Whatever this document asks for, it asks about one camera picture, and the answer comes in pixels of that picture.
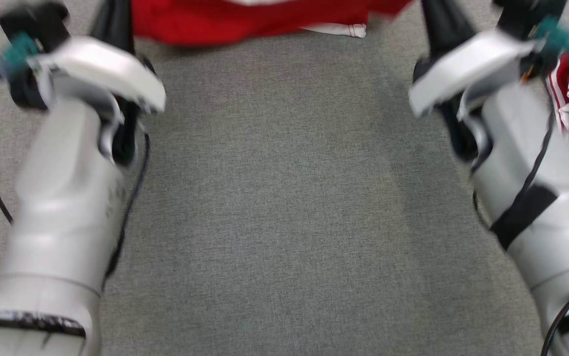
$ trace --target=teal connector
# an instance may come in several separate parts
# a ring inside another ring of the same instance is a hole
[[[547,49],[553,52],[568,52],[569,55],[569,29],[560,26],[556,18],[545,18],[538,25],[536,39],[545,39]]]
[[[13,77],[24,67],[27,58],[38,54],[38,47],[27,34],[15,36],[9,45],[0,52],[0,79]]]

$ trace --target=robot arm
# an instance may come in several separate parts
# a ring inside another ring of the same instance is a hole
[[[476,34],[453,0],[423,0],[431,55],[417,64],[410,102],[418,116],[438,108],[445,117],[454,149],[472,165],[490,230],[535,298],[542,331],[556,328],[552,350],[569,356],[569,307],[560,313],[569,302],[569,142],[520,83],[529,64],[541,75],[556,62],[547,39],[528,35],[545,17],[559,18],[565,1],[498,3],[498,29]]]
[[[123,238],[137,114],[165,106],[164,86],[132,55],[128,29],[102,30],[115,24],[111,16],[130,19],[128,2],[110,3],[97,38],[70,38],[54,3],[0,18],[12,42],[27,36],[44,49],[20,68],[0,66],[0,75],[17,104],[48,110],[17,180],[20,209],[0,280],[0,356],[100,354],[99,300]]]

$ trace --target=white stripe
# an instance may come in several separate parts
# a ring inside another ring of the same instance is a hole
[[[344,35],[354,38],[364,38],[366,36],[366,25],[342,25],[341,23],[321,23],[319,25],[300,27],[303,30],[321,32],[323,34]]]
[[[558,85],[558,68],[560,67],[561,59],[558,60],[558,65],[555,67],[555,70],[551,72],[551,75],[546,79],[546,84],[549,87],[549,95],[551,96],[551,101],[553,103],[553,110],[555,113],[555,120],[557,124],[560,126],[560,130],[562,129],[561,122],[563,119],[561,117],[560,109],[562,106],[566,104],[566,100],[564,96],[561,94],[560,86]]]
[[[560,88],[560,84],[558,82],[558,69],[560,68],[561,58],[558,59],[558,65],[555,67],[555,70],[551,73],[551,82],[553,83],[553,90],[555,91],[556,99],[558,100],[558,106],[561,108],[566,104],[566,99],[562,94],[562,90],[564,88]]]
[[[228,2],[234,2],[235,4],[244,5],[244,6],[273,5],[287,1],[291,0],[228,0]]]

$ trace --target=gray fabric surface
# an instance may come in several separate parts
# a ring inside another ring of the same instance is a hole
[[[83,34],[96,2],[66,3]],[[463,3],[496,22],[486,0]],[[143,118],[151,161],[103,297],[105,354],[538,354],[531,297],[479,228],[441,119],[410,111],[417,6],[365,39],[138,48],[168,104]],[[0,88],[12,212],[39,124]],[[0,214],[0,262],[6,230]]]

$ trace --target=black strap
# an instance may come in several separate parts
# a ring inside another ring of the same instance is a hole
[[[514,207],[507,209],[491,227],[491,231],[498,237],[502,248],[505,251],[508,250],[515,238],[526,230],[557,198],[555,193],[550,190],[539,185],[532,185],[522,200]]]

